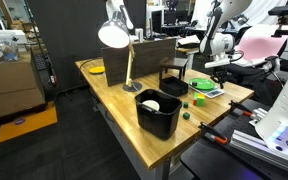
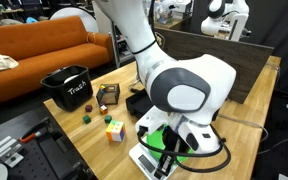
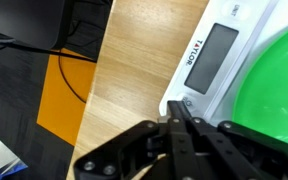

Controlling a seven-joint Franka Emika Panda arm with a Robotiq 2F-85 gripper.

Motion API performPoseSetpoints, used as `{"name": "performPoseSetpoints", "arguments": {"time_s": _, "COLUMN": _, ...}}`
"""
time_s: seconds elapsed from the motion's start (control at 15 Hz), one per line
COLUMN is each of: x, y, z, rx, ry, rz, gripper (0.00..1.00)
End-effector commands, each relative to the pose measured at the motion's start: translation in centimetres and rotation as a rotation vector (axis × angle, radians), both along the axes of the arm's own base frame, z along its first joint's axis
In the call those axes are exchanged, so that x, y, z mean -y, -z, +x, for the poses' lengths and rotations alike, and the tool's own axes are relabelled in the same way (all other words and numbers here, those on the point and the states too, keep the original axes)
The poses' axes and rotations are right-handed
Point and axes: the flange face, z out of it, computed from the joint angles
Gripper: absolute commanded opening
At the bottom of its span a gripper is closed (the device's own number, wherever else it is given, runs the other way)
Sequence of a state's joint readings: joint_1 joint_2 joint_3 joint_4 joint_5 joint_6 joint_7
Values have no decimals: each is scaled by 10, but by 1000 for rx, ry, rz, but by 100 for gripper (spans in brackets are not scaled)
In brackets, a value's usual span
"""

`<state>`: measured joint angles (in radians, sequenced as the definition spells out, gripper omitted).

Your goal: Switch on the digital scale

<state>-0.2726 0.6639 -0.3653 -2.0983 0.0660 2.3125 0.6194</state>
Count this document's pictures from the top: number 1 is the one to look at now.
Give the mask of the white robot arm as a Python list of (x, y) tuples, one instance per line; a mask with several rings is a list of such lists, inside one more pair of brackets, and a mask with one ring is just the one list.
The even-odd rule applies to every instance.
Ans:
[(233, 49), (235, 38), (231, 34), (223, 34), (219, 28), (245, 11), (252, 0), (220, 0), (214, 3), (212, 16), (208, 21), (207, 29), (200, 42), (200, 52), (210, 57), (206, 68), (213, 68), (211, 79), (223, 88), (227, 80), (226, 65), (231, 63), (227, 52)]

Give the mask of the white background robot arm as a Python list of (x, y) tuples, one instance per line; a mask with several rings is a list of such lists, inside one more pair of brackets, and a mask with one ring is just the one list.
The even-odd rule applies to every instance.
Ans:
[(124, 16), (126, 27), (129, 30), (132, 30), (134, 28), (134, 25), (130, 19), (128, 10), (124, 4), (124, 0), (106, 0), (106, 12), (109, 19), (113, 17), (113, 13), (115, 11), (121, 12)]

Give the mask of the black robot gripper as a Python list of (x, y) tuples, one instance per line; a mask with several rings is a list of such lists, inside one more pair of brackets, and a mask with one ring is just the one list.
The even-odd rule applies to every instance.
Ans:
[(220, 88), (224, 88), (224, 83), (228, 79), (228, 72), (226, 66), (217, 66), (213, 68), (213, 73), (210, 78), (220, 85)]

